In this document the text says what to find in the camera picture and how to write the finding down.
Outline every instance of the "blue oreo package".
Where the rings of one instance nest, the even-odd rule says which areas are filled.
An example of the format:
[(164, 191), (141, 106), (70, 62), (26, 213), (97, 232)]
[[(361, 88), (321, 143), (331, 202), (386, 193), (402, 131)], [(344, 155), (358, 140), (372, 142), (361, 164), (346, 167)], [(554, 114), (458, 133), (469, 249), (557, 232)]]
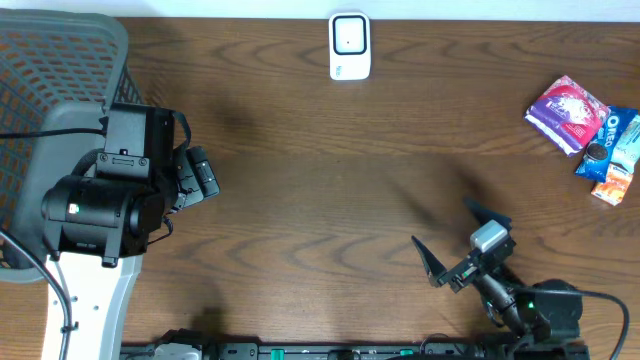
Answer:
[(613, 156), (613, 149), (631, 120), (638, 115), (637, 109), (616, 106), (609, 106), (609, 109), (611, 110), (609, 118), (587, 145), (582, 163), (576, 170), (576, 175), (602, 183), (607, 180), (607, 170)]

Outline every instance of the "wire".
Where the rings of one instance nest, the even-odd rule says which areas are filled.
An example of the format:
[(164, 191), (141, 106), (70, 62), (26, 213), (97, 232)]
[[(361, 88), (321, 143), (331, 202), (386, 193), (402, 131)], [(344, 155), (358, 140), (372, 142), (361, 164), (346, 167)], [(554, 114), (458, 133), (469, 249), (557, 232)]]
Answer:
[(71, 175), (84, 176), (84, 174), (89, 171), (89, 169), (98, 161), (98, 154), (103, 152), (104, 149), (93, 149), (89, 150), (86, 154), (84, 154), (76, 166), (74, 166), (71, 171)]
[(514, 292), (516, 293), (528, 293), (528, 294), (548, 294), (548, 295), (560, 295), (560, 296), (583, 296), (583, 297), (593, 297), (598, 299), (604, 299), (613, 301), (614, 303), (620, 306), (620, 310), (622, 310), (622, 330), (620, 331), (620, 337), (618, 338), (618, 343), (611, 353), (610, 360), (616, 360), (622, 351), (622, 346), (624, 345), (624, 341), (627, 338), (627, 333), (629, 332), (629, 323), (630, 315), (629, 309), (625, 303), (618, 299), (617, 297), (605, 293), (599, 293), (595, 291), (581, 291), (581, 290), (551, 290), (551, 289), (536, 289), (536, 288), (514, 288)]
[(64, 290), (60, 286), (60, 284), (56, 281), (56, 279), (51, 275), (49, 270), (44, 266), (42, 261), (38, 259), (29, 249), (24, 247), (16, 238), (13, 237), (9, 232), (0, 228), (0, 235), (4, 238), (6, 242), (11, 244), (18, 252), (24, 255), (31, 264), (42, 274), (42, 276), (47, 280), (51, 288), (58, 296), (60, 300), (60, 304), (62, 305), (62, 313), (64, 315), (64, 325), (62, 327), (62, 344), (60, 345), (60, 360), (65, 360), (67, 358), (67, 351), (69, 350), (69, 337), (71, 336), (71, 331), (74, 329), (74, 326), (71, 322), (71, 302), (69, 298), (65, 295)]
[[(425, 353), (425, 351), (426, 351), (425, 346), (426, 346), (428, 343), (430, 343), (430, 342), (431, 342), (431, 340), (432, 340), (433, 338), (435, 338), (435, 337), (449, 338), (449, 335), (447, 335), (447, 334), (443, 334), (443, 333), (435, 333), (435, 334), (431, 334), (431, 335), (427, 336), (427, 337), (424, 339), (424, 341), (422, 341), (422, 344), (420, 344), (420, 354), (424, 354), (424, 353)], [(463, 352), (462, 350), (460, 350), (460, 348), (458, 347), (458, 344), (454, 344), (454, 343), (451, 343), (451, 344), (456, 348), (456, 350), (458, 351), (458, 353), (459, 353), (460, 355), (464, 355), (464, 352)]]
[(69, 135), (69, 134), (96, 134), (96, 135), (105, 136), (107, 132), (102, 129), (75, 128), (75, 129), (36, 131), (36, 132), (30, 132), (30, 133), (4, 133), (4, 134), (0, 134), (0, 139), (26, 139), (26, 138), (34, 138), (34, 137)]
[(169, 229), (169, 233), (160, 236), (159, 238), (153, 240), (153, 241), (149, 241), (149, 243), (147, 243), (147, 246), (153, 244), (153, 243), (157, 243), (158, 241), (168, 238), (169, 236), (171, 236), (171, 234), (173, 234), (173, 223), (171, 222), (171, 219), (169, 219), (166, 216), (162, 217), (162, 222), (167, 225), (167, 229)]
[(180, 125), (182, 126), (182, 130), (184, 131), (184, 141), (173, 151), (174, 153), (184, 153), (185, 151), (187, 151), (187, 148), (189, 147), (189, 143), (191, 142), (191, 128), (189, 127), (189, 123), (187, 123), (187, 118), (184, 116), (183, 113), (178, 111), (172, 111), (171, 116), (173, 116), (173, 118), (180, 123)]

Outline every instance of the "orange snack package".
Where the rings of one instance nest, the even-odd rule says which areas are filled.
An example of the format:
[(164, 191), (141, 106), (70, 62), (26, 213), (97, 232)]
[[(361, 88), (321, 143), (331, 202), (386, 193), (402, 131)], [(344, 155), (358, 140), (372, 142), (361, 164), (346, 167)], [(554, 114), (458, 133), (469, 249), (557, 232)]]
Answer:
[(622, 198), (631, 184), (631, 179), (633, 179), (633, 174), (630, 174), (620, 166), (609, 164), (607, 182), (596, 183), (596, 186), (591, 190), (591, 194), (611, 205), (618, 205), (622, 202)]

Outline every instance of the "gray mesh basket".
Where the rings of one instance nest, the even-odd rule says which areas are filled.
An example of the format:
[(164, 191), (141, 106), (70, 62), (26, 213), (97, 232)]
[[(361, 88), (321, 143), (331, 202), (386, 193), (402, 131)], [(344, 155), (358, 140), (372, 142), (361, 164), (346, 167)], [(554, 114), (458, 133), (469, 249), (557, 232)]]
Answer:
[[(126, 66), (128, 36), (98, 14), (0, 9), (0, 132), (37, 131), (70, 103), (140, 103)], [(0, 226), (10, 229), (24, 194), (34, 140), (0, 139)], [(0, 267), (9, 268), (0, 247)], [(0, 271), (0, 280), (7, 273)]]

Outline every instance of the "wooden table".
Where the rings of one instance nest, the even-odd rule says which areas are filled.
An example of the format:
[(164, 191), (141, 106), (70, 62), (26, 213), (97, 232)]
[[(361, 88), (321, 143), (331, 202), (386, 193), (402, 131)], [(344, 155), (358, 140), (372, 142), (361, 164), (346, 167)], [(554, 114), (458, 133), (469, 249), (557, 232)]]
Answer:
[[(192, 328), (265, 342), (411, 342), (492, 331), (475, 290), (427, 282), (415, 234), (456, 264), (470, 195), (513, 217), (508, 264), (629, 305), (640, 355), (640, 184), (611, 207), (522, 115), (569, 74), (640, 106), (640, 27), (372, 23), (369, 79), (329, 78), (326, 21), (121, 19), (147, 103), (184, 112), (217, 198), (173, 216), (144, 259), (124, 339)], [(39, 358), (45, 284), (0, 285), (0, 358)], [(586, 300), (582, 333), (608, 357), (621, 315)]]

